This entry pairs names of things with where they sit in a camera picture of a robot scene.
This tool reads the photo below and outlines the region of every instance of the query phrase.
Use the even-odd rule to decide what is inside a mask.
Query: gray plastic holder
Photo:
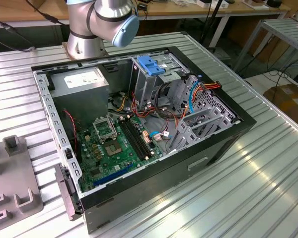
[[[0,143],[0,230],[42,209],[25,139],[4,138]]]

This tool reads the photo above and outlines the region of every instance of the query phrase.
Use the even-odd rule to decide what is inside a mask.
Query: ram slot
[[[138,131],[136,130],[134,125],[130,121],[128,121],[127,122],[127,127],[129,128],[129,130],[131,131],[132,134],[136,135],[135,139],[137,140],[138,145],[141,147],[142,151],[145,152],[146,156],[150,157],[151,156],[150,150],[148,149],[148,147],[145,144],[144,140],[138,134]]]
[[[119,125],[140,160],[145,160],[146,156],[151,156],[150,150],[129,120],[120,121]]]

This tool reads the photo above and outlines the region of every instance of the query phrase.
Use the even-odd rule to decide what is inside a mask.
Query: green circuit board
[[[133,117],[130,121],[137,127],[140,133],[145,130],[137,117]],[[110,140],[103,144],[99,141],[93,126],[78,132],[82,156],[79,164],[82,170],[82,177],[79,179],[82,192],[95,188],[94,183],[102,178],[109,178],[117,173],[125,174],[163,156],[158,146],[156,144],[152,146],[151,144],[152,148],[148,145],[147,147],[154,152],[154,155],[148,160],[140,160],[119,126],[118,121],[112,122],[117,132],[116,140]],[[100,129],[99,127],[97,128],[99,134],[108,133],[106,124],[102,124]]]

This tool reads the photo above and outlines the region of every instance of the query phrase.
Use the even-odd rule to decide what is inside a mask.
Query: slotted metal surface
[[[97,230],[91,237],[298,237],[298,126],[181,33],[137,37],[113,55],[177,46],[257,121],[224,157],[198,175]],[[60,162],[30,66],[67,60],[62,47],[0,54],[0,140],[25,136],[44,209],[1,237],[88,237],[68,220],[55,181]]]
[[[298,50],[298,22],[293,19],[264,20],[262,27]]]

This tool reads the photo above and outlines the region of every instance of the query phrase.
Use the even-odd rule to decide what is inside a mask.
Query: blue drive bay latch
[[[160,68],[157,62],[154,61],[150,56],[140,56],[137,59],[150,76],[165,73],[164,69]]]

